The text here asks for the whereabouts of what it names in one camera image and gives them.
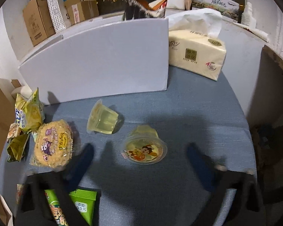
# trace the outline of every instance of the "blue fabric surface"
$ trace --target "blue fabric surface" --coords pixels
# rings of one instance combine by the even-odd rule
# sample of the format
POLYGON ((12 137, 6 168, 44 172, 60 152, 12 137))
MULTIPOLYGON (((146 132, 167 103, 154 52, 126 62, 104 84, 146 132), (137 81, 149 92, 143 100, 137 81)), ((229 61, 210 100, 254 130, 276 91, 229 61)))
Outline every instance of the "blue fabric surface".
MULTIPOLYGON (((210 193, 202 188, 186 158, 187 143, 195 142, 201 152, 230 170, 256 170, 247 121, 223 73, 215 82, 170 67, 166 91, 102 97, 103 104, 124 119, 113 135, 86 132, 90 110, 98 99, 47 106, 45 114, 46 122, 64 119, 71 125, 75 154, 84 143, 95 147, 94 162, 80 186, 100 192, 100 226, 190 225, 210 193), (124 139, 138 124, 149 124, 167 143, 168 153, 162 161, 141 166, 121 156, 124 139)), ((33 147, 31 138, 28 157, 20 163, 7 163, 6 149, 1 155, 0 194, 13 213, 16 184, 24 182, 31 169, 50 170, 29 165, 33 147)), ((232 200, 230 191, 215 225, 222 225, 232 200)))

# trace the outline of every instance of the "white gift bag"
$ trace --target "white gift bag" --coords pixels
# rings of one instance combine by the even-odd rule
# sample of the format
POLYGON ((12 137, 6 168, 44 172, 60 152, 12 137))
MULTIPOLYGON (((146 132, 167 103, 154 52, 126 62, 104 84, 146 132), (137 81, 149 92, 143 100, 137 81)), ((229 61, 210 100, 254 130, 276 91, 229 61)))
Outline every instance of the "white gift bag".
POLYGON ((64 1, 66 0, 47 0, 50 17, 56 33, 71 26, 69 14, 64 7, 64 1))

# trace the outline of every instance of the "jelly cup lid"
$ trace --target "jelly cup lid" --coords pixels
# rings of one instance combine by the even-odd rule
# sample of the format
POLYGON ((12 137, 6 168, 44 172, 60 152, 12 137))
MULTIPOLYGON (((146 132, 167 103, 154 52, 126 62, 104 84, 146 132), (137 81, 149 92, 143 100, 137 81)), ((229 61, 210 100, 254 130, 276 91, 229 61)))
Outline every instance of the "jelly cup lid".
POLYGON ((167 151, 166 144, 159 138, 140 135, 126 138, 121 153, 132 162, 148 165, 162 160, 167 151))

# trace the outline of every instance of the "green wrapper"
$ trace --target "green wrapper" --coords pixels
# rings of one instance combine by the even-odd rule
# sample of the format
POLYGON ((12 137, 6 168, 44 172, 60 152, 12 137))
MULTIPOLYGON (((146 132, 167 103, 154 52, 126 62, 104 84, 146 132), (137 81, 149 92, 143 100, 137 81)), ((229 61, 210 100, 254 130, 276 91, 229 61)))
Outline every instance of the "green wrapper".
POLYGON ((21 160, 28 138, 29 133, 25 133, 18 137, 14 137, 10 141, 7 147, 8 154, 10 155, 8 159, 9 162, 21 160))
MULTIPOLYGON (((60 204, 53 189, 45 190, 50 210, 58 225, 68 225, 60 208, 60 204)), ((89 225, 92 225, 94 203, 97 193, 95 191, 77 189, 69 194, 76 208, 89 225)))

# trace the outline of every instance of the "clear plastic cup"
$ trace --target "clear plastic cup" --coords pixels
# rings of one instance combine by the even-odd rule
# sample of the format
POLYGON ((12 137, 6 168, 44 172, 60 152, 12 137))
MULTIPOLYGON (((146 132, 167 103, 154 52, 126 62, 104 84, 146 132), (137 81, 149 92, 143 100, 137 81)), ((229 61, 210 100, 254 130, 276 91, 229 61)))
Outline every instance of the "clear plastic cup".
POLYGON ((102 100, 98 100, 93 106, 88 122, 87 132, 92 131, 112 134, 117 123, 118 113, 104 106, 102 100))
POLYGON ((166 144, 158 137, 155 129, 140 125, 125 139, 121 154, 132 162, 148 165, 161 161, 167 151, 166 144))

